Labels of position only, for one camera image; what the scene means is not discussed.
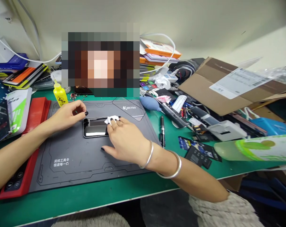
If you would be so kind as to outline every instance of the green workbench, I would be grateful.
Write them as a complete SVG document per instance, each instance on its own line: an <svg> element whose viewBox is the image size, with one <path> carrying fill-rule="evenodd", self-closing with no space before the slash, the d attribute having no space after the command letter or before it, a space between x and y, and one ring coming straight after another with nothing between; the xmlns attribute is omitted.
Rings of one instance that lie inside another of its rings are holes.
<svg viewBox="0 0 286 227"><path fill-rule="evenodd" d="M52 91L38 91L32 95L32 98L44 96L48 100L55 100ZM114 97L95 98L88 96L84 102L90 100L114 100ZM163 114L157 111L147 110L146 112L155 132L159 134L159 117ZM166 149L173 150L180 156L185 156L186 151L179 147L178 136L191 138L192 132L187 128L176 129L165 115L164 119ZM0 143L0 148L12 140ZM215 178L222 179L283 164L286 162L223 160L222 163L213 161L209 170L206 171ZM9 227L56 218L175 189L178 189L178 186L173 181L160 178L155 173L146 173L30 193L20 198L0 201L0 226Z"/></svg>

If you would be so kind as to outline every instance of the knit sleeve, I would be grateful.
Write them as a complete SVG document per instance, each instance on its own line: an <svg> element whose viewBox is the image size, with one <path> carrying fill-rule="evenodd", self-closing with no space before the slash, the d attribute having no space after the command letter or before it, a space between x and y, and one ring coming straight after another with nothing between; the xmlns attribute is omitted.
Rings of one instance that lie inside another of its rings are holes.
<svg viewBox="0 0 286 227"><path fill-rule="evenodd" d="M107 207L61 217L51 227L130 227L117 212Z"/></svg>
<svg viewBox="0 0 286 227"><path fill-rule="evenodd" d="M263 227L252 205L234 193L230 193L226 201L218 203L189 196L189 203L199 216L199 227Z"/></svg>

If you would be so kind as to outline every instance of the silver bangle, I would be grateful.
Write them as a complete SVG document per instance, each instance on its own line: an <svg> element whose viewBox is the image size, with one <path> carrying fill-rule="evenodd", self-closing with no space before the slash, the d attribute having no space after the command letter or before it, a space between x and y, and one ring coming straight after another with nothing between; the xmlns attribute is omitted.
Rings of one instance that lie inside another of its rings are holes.
<svg viewBox="0 0 286 227"><path fill-rule="evenodd" d="M145 164L144 166L138 165L141 169L145 169L146 166L147 166L147 165L149 164L149 162L150 162L150 159L151 159L151 156L152 156L152 153L153 153L153 143L152 143L151 140L150 140L150 143L151 143L151 151L150 151L150 155L149 155L149 158L148 158L146 164Z"/></svg>
<svg viewBox="0 0 286 227"><path fill-rule="evenodd" d="M182 167L182 160L181 160L180 156L177 153L173 152L173 151L170 151L170 152L173 153L177 157L177 159L178 159L178 169L175 172L175 174L173 174L171 176L168 176L168 177L165 177L165 176L163 176L162 174L160 174L158 172L156 173L157 175L159 175L161 178L164 178L164 179L175 178L180 173L180 170L181 170L181 167Z"/></svg>

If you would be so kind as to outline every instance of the mat logo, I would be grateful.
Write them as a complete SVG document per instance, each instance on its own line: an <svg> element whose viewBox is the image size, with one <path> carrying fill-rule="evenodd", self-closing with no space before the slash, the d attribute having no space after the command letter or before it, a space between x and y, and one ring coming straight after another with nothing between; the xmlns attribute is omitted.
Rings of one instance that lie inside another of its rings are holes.
<svg viewBox="0 0 286 227"><path fill-rule="evenodd" d="M135 108L136 108L136 107L124 107L124 106L123 106L123 109L124 109L124 110L135 109Z"/></svg>

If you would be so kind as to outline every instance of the person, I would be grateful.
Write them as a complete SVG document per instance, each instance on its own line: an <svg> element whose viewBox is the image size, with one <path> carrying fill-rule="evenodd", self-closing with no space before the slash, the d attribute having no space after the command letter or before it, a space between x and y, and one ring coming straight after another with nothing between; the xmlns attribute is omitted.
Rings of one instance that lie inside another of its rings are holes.
<svg viewBox="0 0 286 227"><path fill-rule="evenodd" d="M49 136L83 120L85 112L86 106L80 100L65 104L31 132L0 149L0 189ZM151 152L150 141L133 123L121 117L119 121L112 120L107 130L114 147L102 146L102 150L119 160L140 166L147 163ZM173 175L178 168L176 156L156 143L153 146L146 169L164 176ZM189 194L189 203L198 215L200 227L263 226L248 201L228 192L218 180L189 160L181 157L181 162L179 174L172 180ZM106 207L92 211L89 215L79 213L62 217L53 227L129 226L121 215Z"/></svg>

